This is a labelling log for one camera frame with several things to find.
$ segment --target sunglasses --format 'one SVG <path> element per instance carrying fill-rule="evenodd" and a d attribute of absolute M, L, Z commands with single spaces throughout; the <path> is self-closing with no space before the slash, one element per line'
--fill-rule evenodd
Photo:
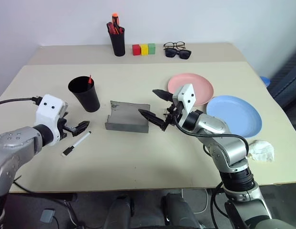
<path fill-rule="evenodd" d="M 165 55 L 166 55 L 166 57 L 175 57 L 175 55 L 179 55 L 181 59 L 187 60 L 191 55 L 191 51 L 186 50 L 186 49 L 176 50 L 173 48 L 166 48 Z"/>
<path fill-rule="evenodd" d="M 166 44 L 163 45 L 163 47 L 165 49 L 175 47 L 175 48 L 177 48 L 179 50 L 182 50 L 182 49 L 185 49 L 185 42 L 177 42 L 177 43 L 175 43 L 175 42 L 167 42 Z"/>

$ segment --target pink plate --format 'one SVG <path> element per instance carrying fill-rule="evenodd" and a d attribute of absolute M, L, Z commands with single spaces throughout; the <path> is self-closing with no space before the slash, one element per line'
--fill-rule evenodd
<path fill-rule="evenodd" d="M 174 93 L 180 86 L 192 83 L 195 93 L 196 106 L 209 102 L 214 95 L 214 88 L 204 77 L 194 73 L 181 73 L 173 76 L 168 83 L 168 91 Z"/>

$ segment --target black cup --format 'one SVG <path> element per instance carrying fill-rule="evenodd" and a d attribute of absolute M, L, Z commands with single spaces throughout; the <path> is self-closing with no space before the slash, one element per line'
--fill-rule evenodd
<path fill-rule="evenodd" d="M 125 48 L 124 48 L 124 28 L 122 28 L 121 34 L 110 34 L 110 38 L 112 41 L 112 46 L 114 50 L 115 56 L 123 56 L 125 55 Z"/>
<path fill-rule="evenodd" d="M 68 89 L 77 97 L 87 112 L 95 112 L 100 108 L 100 103 L 95 91 L 94 80 L 88 83 L 88 76 L 74 78 L 68 84 Z"/>

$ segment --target table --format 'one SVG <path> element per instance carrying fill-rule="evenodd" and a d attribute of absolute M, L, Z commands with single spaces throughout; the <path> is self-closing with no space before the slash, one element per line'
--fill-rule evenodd
<path fill-rule="evenodd" d="M 166 90 L 169 79 L 184 72 L 208 79 L 214 96 L 237 96 L 260 113 L 262 130 L 247 140 L 270 142 L 275 161 L 249 159 L 259 184 L 296 182 L 296 132 L 244 56 L 228 43 L 186 47 L 192 51 L 187 61 L 166 58 L 161 45 L 156 46 L 156 55 L 149 56 L 132 56 L 127 46 L 124 57 L 114 56 L 108 45 L 41 47 L 0 100 L 52 94 L 69 104 L 67 123 L 90 120 L 92 134 L 67 157 L 61 156 L 62 151 L 79 137 L 68 134 L 57 145 L 44 147 L 17 172 L 22 175 L 19 183 L 41 192 L 215 187 L 220 182 L 218 170 L 196 138 L 173 126 L 163 132 L 149 124 L 148 134 L 109 131 L 104 126 L 111 113 L 110 100 L 150 104 L 151 111 L 163 117 L 170 103 L 152 89 Z M 89 74 L 101 104 L 95 113 L 86 112 L 67 88 L 71 79 Z M 31 102 L 1 105 L 0 134 L 33 126 L 36 109 Z M 10 191 L 20 190 L 12 186 Z"/>

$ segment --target white paper towel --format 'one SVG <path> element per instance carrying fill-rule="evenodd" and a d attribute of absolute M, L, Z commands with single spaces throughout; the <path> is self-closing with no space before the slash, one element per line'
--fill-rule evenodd
<path fill-rule="evenodd" d="M 274 147 L 266 141 L 255 140 L 249 145 L 248 153 L 253 160 L 269 162 L 275 160 Z"/>

